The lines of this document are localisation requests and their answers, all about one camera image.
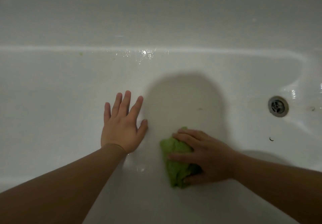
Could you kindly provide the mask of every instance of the overflow drain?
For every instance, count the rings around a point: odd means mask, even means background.
[[[273,116],[284,117],[288,113],[288,103],[280,96],[268,100],[268,109]]]

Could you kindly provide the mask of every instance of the green sponge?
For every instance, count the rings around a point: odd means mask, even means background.
[[[195,175],[201,173],[201,167],[196,164],[187,164],[181,162],[170,161],[168,159],[168,154],[170,153],[189,153],[193,151],[188,144],[185,142],[181,142],[176,140],[173,137],[169,139],[163,139],[160,142],[162,153],[163,153],[163,160],[166,164],[166,169],[170,178],[171,186],[172,187],[179,187],[185,188],[188,184],[183,182],[184,178],[190,175]]]

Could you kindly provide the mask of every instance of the white bathtub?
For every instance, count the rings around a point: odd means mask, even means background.
[[[234,181],[171,189],[182,126],[322,170],[316,0],[1,0],[0,191],[99,149],[105,102],[143,95],[149,131],[85,223],[296,223]],[[289,104],[283,118],[268,100]]]

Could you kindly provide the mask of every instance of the hand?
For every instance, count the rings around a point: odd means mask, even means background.
[[[174,153],[169,155],[172,161],[195,163],[203,173],[187,177],[190,184],[222,181],[233,177],[233,161],[238,154],[223,142],[214,139],[202,131],[182,130],[173,137],[190,145],[192,153]]]
[[[139,96],[136,103],[129,111],[131,92],[126,91],[122,101],[122,94],[116,95],[115,103],[105,103],[104,127],[101,136],[101,147],[108,143],[121,146],[126,153],[133,152],[143,140],[147,132],[147,120],[143,120],[137,129],[137,118],[143,103],[143,97]]]

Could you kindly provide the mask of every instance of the finger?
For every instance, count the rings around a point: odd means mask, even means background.
[[[128,108],[130,107],[131,102],[131,92],[126,91],[124,95],[124,99],[120,104],[118,116],[125,117],[128,114]]]
[[[183,133],[174,133],[172,136],[175,139],[178,139],[179,141],[183,141],[186,144],[188,144],[192,148],[196,148],[200,145],[200,141],[195,139],[194,137],[188,135],[188,134],[183,134]]]
[[[138,129],[138,132],[137,132],[137,137],[138,137],[138,140],[141,142],[147,132],[147,129],[148,129],[148,126],[147,126],[147,120],[143,120],[141,122],[141,125]]]
[[[203,172],[203,173],[200,173],[200,174],[197,174],[197,175],[194,175],[194,176],[186,177],[184,179],[184,182],[194,185],[194,184],[201,184],[201,183],[211,182],[211,179],[207,176],[206,173]]]
[[[104,106],[104,124],[108,122],[108,120],[111,118],[111,105],[110,103],[105,103]]]
[[[130,112],[128,113],[128,116],[131,117],[131,119],[135,121],[137,120],[142,104],[143,104],[143,97],[139,96],[136,103],[133,105]]]
[[[197,163],[194,153],[173,153],[168,155],[168,159],[171,161],[177,161],[182,163]]]
[[[112,108],[112,118],[115,118],[118,115],[120,104],[122,102],[122,94],[119,92],[116,94],[116,99]]]
[[[187,130],[183,130],[183,129],[179,129],[178,130],[178,133],[185,133],[185,134],[188,134],[192,137],[194,137],[195,139],[198,139],[198,140],[205,140],[207,139],[209,136],[204,133],[203,131],[198,131],[198,130],[191,130],[191,129],[187,129]]]

